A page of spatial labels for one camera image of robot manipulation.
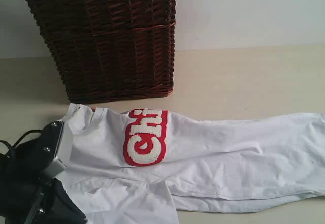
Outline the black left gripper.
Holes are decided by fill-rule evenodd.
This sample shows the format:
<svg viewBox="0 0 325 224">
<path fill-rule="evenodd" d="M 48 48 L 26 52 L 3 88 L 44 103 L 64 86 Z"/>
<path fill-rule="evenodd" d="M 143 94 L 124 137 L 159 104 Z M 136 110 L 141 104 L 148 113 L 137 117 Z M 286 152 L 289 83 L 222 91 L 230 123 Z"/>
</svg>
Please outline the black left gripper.
<svg viewBox="0 0 325 224">
<path fill-rule="evenodd" d="M 45 174 L 54 159 L 56 137 L 18 140 L 1 154 L 1 216 L 5 223 L 87 223 L 62 182 Z"/>
</svg>

